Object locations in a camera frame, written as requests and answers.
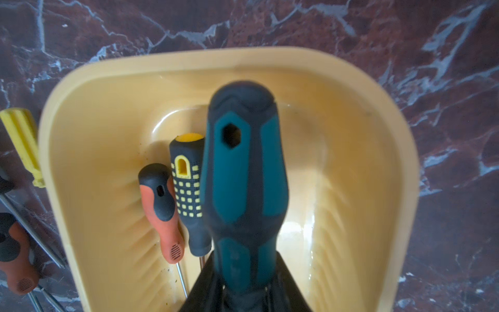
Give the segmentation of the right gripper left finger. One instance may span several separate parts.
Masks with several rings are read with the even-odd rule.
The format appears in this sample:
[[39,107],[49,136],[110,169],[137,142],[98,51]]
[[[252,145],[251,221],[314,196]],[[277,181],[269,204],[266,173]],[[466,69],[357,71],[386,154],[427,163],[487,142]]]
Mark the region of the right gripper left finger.
[[180,312],[224,311],[223,283],[215,266],[215,255],[212,253]]

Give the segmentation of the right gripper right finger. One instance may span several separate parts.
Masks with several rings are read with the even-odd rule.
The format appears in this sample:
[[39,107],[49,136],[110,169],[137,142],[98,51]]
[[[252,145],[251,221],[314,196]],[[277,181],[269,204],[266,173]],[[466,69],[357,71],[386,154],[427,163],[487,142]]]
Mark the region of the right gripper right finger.
[[268,286],[268,310],[311,312],[281,254],[276,255],[275,274]]

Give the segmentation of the green black screwdriver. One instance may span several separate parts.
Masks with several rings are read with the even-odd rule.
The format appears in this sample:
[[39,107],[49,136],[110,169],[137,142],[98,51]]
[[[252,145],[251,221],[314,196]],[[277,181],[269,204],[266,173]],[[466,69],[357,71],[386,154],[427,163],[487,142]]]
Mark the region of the green black screwdriver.
[[280,311],[277,236],[288,208],[279,115],[272,93],[235,81],[211,98],[201,173],[203,220],[226,311]]

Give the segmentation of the black yellow dotted screwdriver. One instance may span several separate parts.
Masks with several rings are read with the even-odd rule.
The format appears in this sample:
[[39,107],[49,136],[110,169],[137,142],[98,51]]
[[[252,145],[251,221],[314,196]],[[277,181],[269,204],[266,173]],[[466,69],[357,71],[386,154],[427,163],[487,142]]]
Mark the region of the black yellow dotted screwdriver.
[[212,248],[200,200],[204,145],[205,137],[199,133],[179,135],[169,145],[178,213],[188,231],[188,247],[191,254],[199,258],[201,268]]

